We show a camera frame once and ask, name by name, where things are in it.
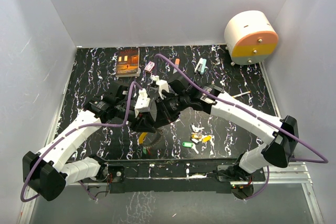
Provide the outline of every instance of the white wall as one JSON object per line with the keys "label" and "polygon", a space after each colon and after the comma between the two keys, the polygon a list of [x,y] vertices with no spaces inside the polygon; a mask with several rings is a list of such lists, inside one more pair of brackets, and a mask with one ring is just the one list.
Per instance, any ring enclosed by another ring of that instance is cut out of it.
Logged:
{"label": "white wall", "polygon": [[45,143],[76,47],[50,0],[0,0],[0,222],[16,223],[22,158]]}
{"label": "white wall", "polygon": [[201,45],[224,42],[227,22],[257,9],[270,22],[285,0],[52,0],[75,45]]}
{"label": "white wall", "polygon": [[[326,223],[335,223],[336,1],[287,0],[274,28],[280,44],[266,62],[281,115],[297,118],[299,134],[329,164],[309,164]],[[297,157],[315,157],[298,146]]]}

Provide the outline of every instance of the yellow object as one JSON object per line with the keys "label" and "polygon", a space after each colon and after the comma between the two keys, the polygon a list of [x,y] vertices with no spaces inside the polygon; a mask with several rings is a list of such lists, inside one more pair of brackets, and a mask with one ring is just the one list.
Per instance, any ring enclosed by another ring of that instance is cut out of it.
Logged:
{"label": "yellow object", "polygon": [[275,47],[276,43],[273,44],[264,44],[264,45],[248,45],[248,46],[236,46],[231,56],[232,57],[253,57],[254,55],[270,55]]}
{"label": "yellow object", "polygon": [[148,132],[141,133],[141,135],[139,137],[139,144],[143,143],[143,140],[145,139],[145,137],[146,137],[147,134],[148,134]]}
{"label": "yellow object", "polygon": [[198,136],[197,134],[191,134],[191,138],[200,139],[200,136]]}
{"label": "yellow object", "polygon": [[206,136],[205,138],[202,139],[202,142],[208,142],[211,139],[211,136]]}

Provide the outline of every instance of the book cover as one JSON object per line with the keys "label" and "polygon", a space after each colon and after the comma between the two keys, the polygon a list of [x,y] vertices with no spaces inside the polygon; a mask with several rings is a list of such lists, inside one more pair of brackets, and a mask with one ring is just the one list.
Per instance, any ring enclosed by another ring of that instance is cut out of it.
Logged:
{"label": "book cover", "polygon": [[117,59],[116,77],[139,76],[139,58],[139,48],[120,50]]}

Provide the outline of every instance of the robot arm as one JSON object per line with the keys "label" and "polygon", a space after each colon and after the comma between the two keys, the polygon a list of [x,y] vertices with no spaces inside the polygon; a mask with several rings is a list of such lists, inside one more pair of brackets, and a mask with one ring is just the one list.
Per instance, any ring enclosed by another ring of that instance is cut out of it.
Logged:
{"label": "robot arm", "polygon": [[[228,177],[232,179],[246,179],[251,173],[267,165],[287,167],[297,144],[293,139],[282,135],[276,129],[234,106],[210,99],[189,85],[178,72],[168,82],[160,80],[158,77],[153,80],[160,96],[151,100],[144,89],[139,91],[137,101],[131,102],[130,113],[128,115],[131,130],[155,133],[156,129],[176,121],[181,111],[191,107],[194,110],[204,111],[208,114],[230,120],[254,133],[264,142],[259,147],[243,153],[233,167],[225,170],[224,172]],[[175,93],[169,93],[168,84]],[[107,174],[108,164],[97,157],[87,157],[81,161],[68,164],[66,162],[74,151],[92,133],[100,128],[100,126],[83,128],[79,128],[79,126],[91,123],[106,123],[114,117],[124,119],[127,103],[125,98],[128,88],[127,84],[121,82],[112,83],[111,92],[90,100],[85,105],[85,110],[79,112],[75,121],[54,141],[36,154],[28,152],[23,158],[24,181],[40,155],[72,129],[77,130],[67,136],[43,158],[38,168],[34,171],[28,185],[40,193],[46,200],[53,200],[62,192],[65,186],[71,183],[84,178],[104,179]],[[212,84],[206,85],[203,89],[221,99],[244,106],[259,117],[298,136],[297,122],[290,116],[282,120],[275,116],[266,115],[235,100],[221,88]],[[151,108],[153,102],[156,108],[156,116],[154,116]]]}
{"label": "robot arm", "polygon": [[[166,98],[164,100],[160,98],[156,100],[158,110],[157,119],[155,121],[156,127],[175,121],[179,118],[182,110],[192,107],[194,110],[204,111],[208,114],[231,121],[247,131],[252,132],[263,141],[263,144],[259,147],[241,154],[233,169],[226,171],[227,176],[246,179],[250,174],[264,166],[274,165],[281,168],[288,166],[289,160],[297,145],[294,139],[279,133],[277,129],[263,123],[256,117],[235,106],[210,99],[187,83],[178,73],[173,75],[168,81],[168,84],[176,92],[176,95],[163,91]],[[239,102],[224,92],[224,90],[212,84],[208,84],[202,88],[222,100],[244,107],[258,117],[298,137],[297,121],[291,116],[281,119],[265,114]]]}

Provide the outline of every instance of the cylindrical container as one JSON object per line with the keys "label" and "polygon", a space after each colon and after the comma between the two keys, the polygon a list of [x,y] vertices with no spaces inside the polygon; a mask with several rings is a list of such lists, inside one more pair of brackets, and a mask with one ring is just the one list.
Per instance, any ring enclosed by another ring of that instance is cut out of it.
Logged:
{"label": "cylindrical container", "polygon": [[248,10],[227,24],[224,39],[234,63],[248,65],[266,59],[278,43],[278,35],[265,14]]}

